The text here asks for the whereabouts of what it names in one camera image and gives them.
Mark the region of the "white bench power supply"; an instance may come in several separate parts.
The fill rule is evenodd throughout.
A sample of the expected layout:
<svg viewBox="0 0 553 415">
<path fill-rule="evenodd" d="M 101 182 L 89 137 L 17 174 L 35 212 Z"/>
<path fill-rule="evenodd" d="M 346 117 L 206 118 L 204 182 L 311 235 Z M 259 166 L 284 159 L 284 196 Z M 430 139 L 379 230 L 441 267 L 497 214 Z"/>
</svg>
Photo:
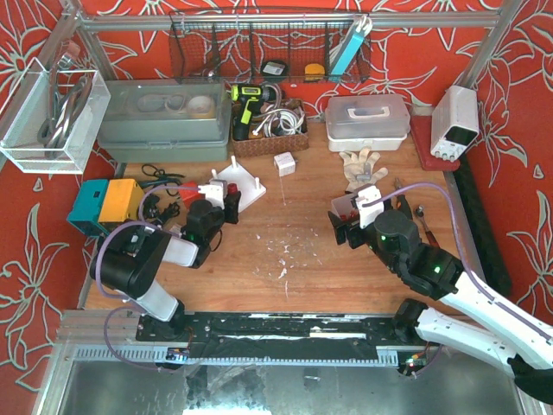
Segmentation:
<svg viewBox="0 0 553 415">
<path fill-rule="evenodd" d="M 476 91 L 451 86 L 431 115 L 430 154 L 443 161 L 456 161 L 479 135 Z"/>
</svg>

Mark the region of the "teal white book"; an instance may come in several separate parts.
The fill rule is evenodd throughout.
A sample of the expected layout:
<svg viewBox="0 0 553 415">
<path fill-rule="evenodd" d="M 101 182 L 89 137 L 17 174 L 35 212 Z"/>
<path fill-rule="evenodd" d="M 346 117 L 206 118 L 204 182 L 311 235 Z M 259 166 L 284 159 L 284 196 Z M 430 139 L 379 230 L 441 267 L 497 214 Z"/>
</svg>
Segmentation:
<svg viewBox="0 0 553 415">
<path fill-rule="evenodd" d="M 373 21 L 368 15 L 353 19 L 343 40 L 329 53 L 329 79 L 338 82 L 345 73 L 366 37 L 372 32 Z"/>
</svg>

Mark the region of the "white cube power adapter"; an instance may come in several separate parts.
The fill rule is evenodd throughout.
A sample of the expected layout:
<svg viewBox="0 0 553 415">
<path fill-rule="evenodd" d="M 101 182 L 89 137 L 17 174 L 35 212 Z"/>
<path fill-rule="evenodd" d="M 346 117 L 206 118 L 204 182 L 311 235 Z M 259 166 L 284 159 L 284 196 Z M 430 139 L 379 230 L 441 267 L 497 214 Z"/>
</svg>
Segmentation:
<svg viewBox="0 0 553 415">
<path fill-rule="evenodd" d="M 280 177 L 291 175 L 296 171 L 296 160 L 290 152 L 275 155 L 273 162 Z"/>
</svg>

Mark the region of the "white work gloves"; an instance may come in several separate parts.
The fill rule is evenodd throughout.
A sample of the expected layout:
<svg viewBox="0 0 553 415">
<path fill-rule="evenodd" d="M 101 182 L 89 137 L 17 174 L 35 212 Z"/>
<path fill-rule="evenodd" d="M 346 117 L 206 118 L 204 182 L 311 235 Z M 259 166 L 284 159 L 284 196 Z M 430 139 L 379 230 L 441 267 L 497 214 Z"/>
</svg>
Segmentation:
<svg viewBox="0 0 553 415">
<path fill-rule="evenodd" d="M 370 147 L 364 147 L 359 153 L 341 151 L 339 156 L 343 162 L 344 177 L 348 181 L 346 192 L 352 193 L 365 185 L 374 185 L 388 176 L 389 171 L 386 167 L 375 169 L 381 154 Z M 360 174 L 370 174 L 372 179 L 369 182 L 358 182 L 355 176 Z"/>
</svg>

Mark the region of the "woven wicker basket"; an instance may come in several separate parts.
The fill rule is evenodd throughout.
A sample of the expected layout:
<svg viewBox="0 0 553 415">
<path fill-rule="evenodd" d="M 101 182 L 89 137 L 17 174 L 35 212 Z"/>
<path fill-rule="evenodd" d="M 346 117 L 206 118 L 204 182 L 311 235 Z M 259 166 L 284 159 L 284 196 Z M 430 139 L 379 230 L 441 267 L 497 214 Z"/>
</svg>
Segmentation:
<svg viewBox="0 0 553 415">
<path fill-rule="evenodd" d="M 243 141 L 236 141 L 230 135 L 229 141 L 232 143 L 233 155 L 237 157 L 277 155 L 286 151 L 302 151 L 309 147 L 308 125 L 307 121 L 304 120 L 301 132 L 295 135 L 249 138 Z"/>
</svg>

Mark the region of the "white plastic storage box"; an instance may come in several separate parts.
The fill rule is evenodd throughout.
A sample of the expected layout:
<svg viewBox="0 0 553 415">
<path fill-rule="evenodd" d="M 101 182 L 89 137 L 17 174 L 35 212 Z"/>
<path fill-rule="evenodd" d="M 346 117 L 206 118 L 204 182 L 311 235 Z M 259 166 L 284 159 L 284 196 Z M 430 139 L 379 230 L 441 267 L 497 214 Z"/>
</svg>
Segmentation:
<svg viewBox="0 0 553 415">
<path fill-rule="evenodd" d="M 337 96 L 325 110 L 332 152 L 397 150 L 410 133 L 410 114 L 402 96 Z"/>
</svg>

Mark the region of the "clear tray of red parts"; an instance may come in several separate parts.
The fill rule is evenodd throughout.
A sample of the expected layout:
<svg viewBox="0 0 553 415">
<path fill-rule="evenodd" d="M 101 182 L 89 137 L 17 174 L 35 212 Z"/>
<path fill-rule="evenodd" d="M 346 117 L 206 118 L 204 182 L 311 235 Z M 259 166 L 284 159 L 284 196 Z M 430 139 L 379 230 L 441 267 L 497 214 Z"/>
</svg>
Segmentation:
<svg viewBox="0 0 553 415">
<path fill-rule="evenodd" d="M 346 194 L 331 200 L 331 213 L 341 220 L 357 220 L 359 209 L 356 204 L 356 194 Z"/>
</svg>

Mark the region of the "red spring part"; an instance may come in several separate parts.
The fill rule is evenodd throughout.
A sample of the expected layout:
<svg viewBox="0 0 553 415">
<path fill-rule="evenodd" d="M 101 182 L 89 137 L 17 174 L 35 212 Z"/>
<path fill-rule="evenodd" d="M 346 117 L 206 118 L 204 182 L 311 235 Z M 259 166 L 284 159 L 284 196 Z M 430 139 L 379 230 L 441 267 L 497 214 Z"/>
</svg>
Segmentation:
<svg viewBox="0 0 553 415">
<path fill-rule="evenodd" d="M 238 192 L 238 185 L 236 183 L 229 183 L 227 186 L 227 194 L 234 195 Z"/>
</svg>

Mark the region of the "grey metal block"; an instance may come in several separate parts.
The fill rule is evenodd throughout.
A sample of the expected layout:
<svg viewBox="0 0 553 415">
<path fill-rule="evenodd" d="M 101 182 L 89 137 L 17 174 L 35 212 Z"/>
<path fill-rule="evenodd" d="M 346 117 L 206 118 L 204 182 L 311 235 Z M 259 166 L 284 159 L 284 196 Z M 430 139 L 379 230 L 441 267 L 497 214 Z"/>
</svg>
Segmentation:
<svg viewBox="0 0 553 415">
<path fill-rule="evenodd" d="M 372 179 L 372 176 L 370 174 L 360 174 L 356 175 L 355 179 L 358 182 L 369 182 Z"/>
</svg>

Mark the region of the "clear acrylic wall bin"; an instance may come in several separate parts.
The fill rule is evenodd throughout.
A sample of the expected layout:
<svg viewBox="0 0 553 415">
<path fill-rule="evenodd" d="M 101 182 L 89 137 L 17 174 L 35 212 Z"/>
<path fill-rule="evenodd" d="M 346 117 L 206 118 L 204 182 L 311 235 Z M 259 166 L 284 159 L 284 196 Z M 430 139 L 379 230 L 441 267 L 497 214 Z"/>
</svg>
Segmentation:
<svg viewBox="0 0 553 415">
<path fill-rule="evenodd" d="M 1 109 L 1 154 L 23 173 L 82 175 L 111 99 L 100 72 L 33 59 Z"/>
</svg>

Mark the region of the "red cube power socket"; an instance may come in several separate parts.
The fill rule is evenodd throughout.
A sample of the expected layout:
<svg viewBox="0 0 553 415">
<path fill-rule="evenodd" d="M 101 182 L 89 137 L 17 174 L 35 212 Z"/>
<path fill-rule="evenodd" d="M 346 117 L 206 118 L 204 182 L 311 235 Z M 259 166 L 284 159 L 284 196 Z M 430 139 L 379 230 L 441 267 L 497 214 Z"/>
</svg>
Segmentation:
<svg viewBox="0 0 553 415">
<path fill-rule="evenodd" d="M 186 209 L 190 209 L 190 206 L 194 201 L 198 201 L 203 198 L 203 195 L 199 193 L 198 184 L 196 182 L 183 183 L 178 188 L 178 193 Z"/>
</svg>

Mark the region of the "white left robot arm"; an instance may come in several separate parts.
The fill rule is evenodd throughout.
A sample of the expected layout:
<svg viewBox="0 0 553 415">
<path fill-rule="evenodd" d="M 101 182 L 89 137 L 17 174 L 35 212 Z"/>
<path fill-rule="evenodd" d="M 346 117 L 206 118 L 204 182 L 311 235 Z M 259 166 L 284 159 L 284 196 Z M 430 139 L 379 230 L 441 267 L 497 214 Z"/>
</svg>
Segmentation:
<svg viewBox="0 0 553 415">
<path fill-rule="evenodd" d="M 187 222 L 179 235 L 155 229 L 143 222 L 127 221 L 99 248 L 90 276 L 137 304 L 143 313 L 166 323 L 177 333 L 184 330 L 185 306 L 156 280 L 163 262 L 186 268 L 200 268 L 211 252 L 215 237 L 222 236 L 226 223 L 238 223 L 241 192 L 235 184 L 217 206 L 208 199 L 193 201 Z"/>
</svg>

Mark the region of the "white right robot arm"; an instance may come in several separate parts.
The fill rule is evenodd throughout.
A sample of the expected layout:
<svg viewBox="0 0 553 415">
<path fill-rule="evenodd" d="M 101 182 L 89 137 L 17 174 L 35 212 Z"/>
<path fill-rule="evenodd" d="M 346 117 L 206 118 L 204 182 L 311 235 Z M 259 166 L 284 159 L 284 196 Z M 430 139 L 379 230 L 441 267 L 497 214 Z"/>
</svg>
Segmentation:
<svg viewBox="0 0 553 415">
<path fill-rule="evenodd" d="M 487 286 L 449 252 L 422 242 L 416 224 L 390 209 L 362 220 L 328 215 L 338 244 L 368 246 L 414 292 L 459 310 L 471 323 L 407 298 L 392 318 L 402 342 L 420 339 L 496 367 L 545 404 L 552 402 L 552 327 Z"/>
</svg>

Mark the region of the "green black cordless drill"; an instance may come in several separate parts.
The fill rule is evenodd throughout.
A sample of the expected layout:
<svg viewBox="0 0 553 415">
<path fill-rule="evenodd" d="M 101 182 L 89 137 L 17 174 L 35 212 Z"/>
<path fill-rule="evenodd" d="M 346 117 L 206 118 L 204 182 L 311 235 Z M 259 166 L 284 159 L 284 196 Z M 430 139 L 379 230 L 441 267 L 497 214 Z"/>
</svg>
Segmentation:
<svg viewBox="0 0 553 415">
<path fill-rule="evenodd" d="M 232 127 L 234 141 L 244 141 L 249 137 L 253 117 L 261 113 L 261 108 L 266 102 L 275 103 L 279 94 L 280 87 L 271 83 L 232 85 L 231 99 L 239 104 L 238 114 L 234 117 Z"/>
</svg>

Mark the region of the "yellow teal soldering station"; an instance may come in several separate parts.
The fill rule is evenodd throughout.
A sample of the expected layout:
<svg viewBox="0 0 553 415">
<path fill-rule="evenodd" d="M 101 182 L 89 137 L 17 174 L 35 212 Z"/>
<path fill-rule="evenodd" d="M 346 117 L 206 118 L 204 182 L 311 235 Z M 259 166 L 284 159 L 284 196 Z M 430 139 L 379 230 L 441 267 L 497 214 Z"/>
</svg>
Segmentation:
<svg viewBox="0 0 553 415">
<path fill-rule="evenodd" d="M 67 222 L 87 237 L 108 234 L 137 219 L 144 191 L 132 178 L 94 179 L 81 184 Z"/>
</svg>

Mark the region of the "red mat under supply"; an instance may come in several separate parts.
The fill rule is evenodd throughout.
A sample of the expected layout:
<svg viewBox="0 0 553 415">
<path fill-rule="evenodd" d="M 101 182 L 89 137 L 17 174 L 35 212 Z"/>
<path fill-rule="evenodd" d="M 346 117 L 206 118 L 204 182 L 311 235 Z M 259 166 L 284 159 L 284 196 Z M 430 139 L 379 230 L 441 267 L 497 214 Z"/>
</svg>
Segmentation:
<svg viewBox="0 0 553 415">
<path fill-rule="evenodd" d="M 461 162 L 443 161 L 431 155 L 431 117 L 414 115 L 410 118 L 410 133 L 422 168 L 426 171 L 456 171 Z"/>
</svg>

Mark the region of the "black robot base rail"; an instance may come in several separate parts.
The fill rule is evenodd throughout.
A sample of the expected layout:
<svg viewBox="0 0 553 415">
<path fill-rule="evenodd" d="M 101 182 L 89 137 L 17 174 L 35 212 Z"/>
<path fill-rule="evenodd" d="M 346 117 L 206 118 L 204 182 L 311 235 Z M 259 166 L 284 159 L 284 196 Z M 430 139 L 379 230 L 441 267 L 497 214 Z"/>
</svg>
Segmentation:
<svg viewBox="0 0 553 415">
<path fill-rule="evenodd" d="M 187 312 L 177 332 L 167 322 L 140 316 L 136 340 L 187 349 L 191 358 L 242 361 L 369 361 L 379 350 L 423 350 L 402 340 L 391 315 Z"/>
</svg>

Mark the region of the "white peg base plate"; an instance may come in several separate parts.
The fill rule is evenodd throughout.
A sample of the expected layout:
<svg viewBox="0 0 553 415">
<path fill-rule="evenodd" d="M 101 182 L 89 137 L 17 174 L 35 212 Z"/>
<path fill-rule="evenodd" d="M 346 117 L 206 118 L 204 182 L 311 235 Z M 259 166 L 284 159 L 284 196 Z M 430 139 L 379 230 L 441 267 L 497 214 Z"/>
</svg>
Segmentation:
<svg viewBox="0 0 553 415">
<path fill-rule="evenodd" d="M 266 194 L 266 187 L 257 176 L 253 176 L 235 156 L 231 156 L 230 164 L 218 171 L 212 169 L 212 178 L 226 182 L 227 185 L 235 184 L 241 193 L 238 204 L 238 212 L 241 214 L 249 206 Z"/>
</svg>

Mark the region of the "yellow tape measure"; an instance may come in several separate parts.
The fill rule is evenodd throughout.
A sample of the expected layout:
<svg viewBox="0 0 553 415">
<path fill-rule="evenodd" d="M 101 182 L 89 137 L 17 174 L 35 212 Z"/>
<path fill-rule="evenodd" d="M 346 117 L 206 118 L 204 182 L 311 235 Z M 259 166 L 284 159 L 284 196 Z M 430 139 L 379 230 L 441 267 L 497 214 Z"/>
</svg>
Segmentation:
<svg viewBox="0 0 553 415">
<path fill-rule="evenodd" d="M 325 67 L 319 63 L 309 63 L 304 67 L 304 81 L 319 82 L 326 76 Z"/>
</svg>

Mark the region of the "grey plastic toolbox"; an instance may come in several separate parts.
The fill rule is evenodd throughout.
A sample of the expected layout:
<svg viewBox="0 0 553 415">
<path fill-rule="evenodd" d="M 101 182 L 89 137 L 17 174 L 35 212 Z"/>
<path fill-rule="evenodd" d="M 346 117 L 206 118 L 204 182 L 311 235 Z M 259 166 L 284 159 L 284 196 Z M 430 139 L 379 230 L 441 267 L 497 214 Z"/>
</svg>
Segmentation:
<svg viewBox="0 0 553 415">
<path fill-rule="evenodd" d="M 225 161 L 232 102 L 225 85 L 111 80 L 99 146 L 119 163 Z"/>
</svg>

